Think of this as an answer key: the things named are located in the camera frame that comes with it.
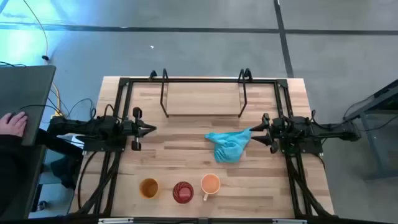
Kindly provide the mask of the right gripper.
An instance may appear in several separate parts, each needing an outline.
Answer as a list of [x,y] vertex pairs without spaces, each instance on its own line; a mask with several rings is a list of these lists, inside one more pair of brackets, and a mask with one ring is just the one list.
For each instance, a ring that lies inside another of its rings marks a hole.
[[279,150],[279,145],[276,139],[281,140],[285,137],[285,122],[287,121],[287,117],[282,115],[279,118],[274,118],[272,122],[270,122],[269,114],[264,113],[262,120],[265,123],[251,128],[251,131],[263,131],[266,129],[267,134],[264,136],[253,136],[252,139],[269,146],[270,152],[276,153]]

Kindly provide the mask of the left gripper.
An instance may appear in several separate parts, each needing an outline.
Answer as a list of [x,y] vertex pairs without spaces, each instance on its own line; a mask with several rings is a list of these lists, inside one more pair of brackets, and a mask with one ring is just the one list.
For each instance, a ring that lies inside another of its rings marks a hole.
[[[140,134],[140,125],[139,122],[141,121],[142,118],[142,110],[139,107],[134,107],[132,109],[132,115],[134,117],[134,121],[125,119],[123,121],[123,135],[124,136],[133,136],[134,140],[131,143],[131,149],[133,151],[141,151],[141,143],[139,142]],[[146,134],[149,134],[157,128],[156,126],[146,124],[145,122],[142,122],[142,137],[144,137]]]

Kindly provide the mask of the yellow plastic cup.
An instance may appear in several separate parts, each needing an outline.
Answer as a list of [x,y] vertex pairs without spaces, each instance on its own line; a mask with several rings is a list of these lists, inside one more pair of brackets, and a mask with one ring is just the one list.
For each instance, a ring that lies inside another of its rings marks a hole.
[[156,197],[159,191],[159,184],[155,179],[148,178],[141,181],[139,184],[140,195],[144,198],[150,199]]

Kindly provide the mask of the cream mug with handle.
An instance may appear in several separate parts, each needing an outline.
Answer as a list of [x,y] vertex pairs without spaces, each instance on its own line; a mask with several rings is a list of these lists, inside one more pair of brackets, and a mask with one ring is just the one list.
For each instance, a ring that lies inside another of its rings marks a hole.
[[216,174],[205,174],[201,180],[201,189],[204,192],[203,200],[207,201],[208,196],[217,193],[220,187],[220,178]]

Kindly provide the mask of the red faceted plastic cup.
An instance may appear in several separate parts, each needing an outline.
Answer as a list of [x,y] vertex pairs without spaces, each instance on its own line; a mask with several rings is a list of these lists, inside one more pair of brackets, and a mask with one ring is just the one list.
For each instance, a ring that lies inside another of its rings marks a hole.
[[173,198],[177,203],[185,204],[191,201],[194,189],[188,182],[179,182],[173,188]]

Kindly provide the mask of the blue microfibre cloth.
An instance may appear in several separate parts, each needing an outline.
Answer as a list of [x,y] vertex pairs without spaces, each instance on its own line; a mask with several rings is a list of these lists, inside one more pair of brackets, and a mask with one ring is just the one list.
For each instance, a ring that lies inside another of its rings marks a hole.
[[251,131],[246,128],[242,131],[229,133],[208,133],[205,139],[214,144],[214,158],[218,163],[237,163],[244,148],[251,140]]

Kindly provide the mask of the grey metal table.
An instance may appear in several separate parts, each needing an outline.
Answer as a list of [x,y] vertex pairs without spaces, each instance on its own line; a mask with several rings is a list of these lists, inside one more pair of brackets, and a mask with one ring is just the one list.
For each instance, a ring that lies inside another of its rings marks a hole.
[[[370,127],[369,120],[372,114],[393,114],[389,121],[378,127]],[[367,137],[369,147],[376,161],[376,172],[366,180],[380,180],[398,177],[398,168],[394,169],[389,161],[387,149],[377,145],[375,132],[388,124],[398,122],[398,79],[381,88],[368,98],[351,105],[343,115],[343,121],[360,119],[363,125],[361,130]]]

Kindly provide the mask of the dark grey desk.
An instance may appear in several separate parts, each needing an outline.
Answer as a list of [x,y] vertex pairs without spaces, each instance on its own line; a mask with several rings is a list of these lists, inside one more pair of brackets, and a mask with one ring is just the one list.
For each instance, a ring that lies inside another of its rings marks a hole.
[[53,65],[0,67],[0,118],[25,113],[24,146],[35,143],[55,71]]

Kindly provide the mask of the person's hand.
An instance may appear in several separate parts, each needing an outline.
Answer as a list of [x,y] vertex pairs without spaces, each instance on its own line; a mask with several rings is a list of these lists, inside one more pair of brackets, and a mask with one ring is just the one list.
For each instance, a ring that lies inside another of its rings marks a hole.
[[0,135],[11,135],[22,137],[27,124],[27,116],[24,115],[17,123],[7,123],[8,114],[0,119]]

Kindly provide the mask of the black computer mouse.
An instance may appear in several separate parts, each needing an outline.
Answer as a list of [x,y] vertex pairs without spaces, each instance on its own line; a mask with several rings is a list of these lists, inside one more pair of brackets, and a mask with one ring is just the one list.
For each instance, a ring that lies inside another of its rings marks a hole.
[[7,119],[7,123],[17,123],[21,118],[23,118],[25,115],[24,112],[20,112],[20,113],[9,113],[8,114],[8,119]]

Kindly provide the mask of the person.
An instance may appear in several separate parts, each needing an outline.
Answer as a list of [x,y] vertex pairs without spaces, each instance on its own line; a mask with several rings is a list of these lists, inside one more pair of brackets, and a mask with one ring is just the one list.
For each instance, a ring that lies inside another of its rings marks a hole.
[[[64,155],[77,158],[81,149],[69,142],[50,135],[47,131],[38,130],[36,145]],[[7,210],[19,193],[27,178],[28,160],[25,153],[30,148],[22,145],[22,138],[11,134],[0,134],[0,216]]]

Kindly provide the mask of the black aluminium rig frame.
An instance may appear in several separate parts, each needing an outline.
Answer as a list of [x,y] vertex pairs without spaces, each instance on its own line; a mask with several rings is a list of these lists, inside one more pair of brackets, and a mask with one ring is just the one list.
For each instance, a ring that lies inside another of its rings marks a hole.
[[309,116],[304,81],[255,79],[245,85],[226,78],[181,78],[135,83],[131,107],[156,127],[142,149],[121,154],[112,217],[149,218],[156,223],[200,222],[212,218],[292,218],[294,209],[283,153],[250,141],[239,162],[215,161],[210,132],[257,126],[292,112]]

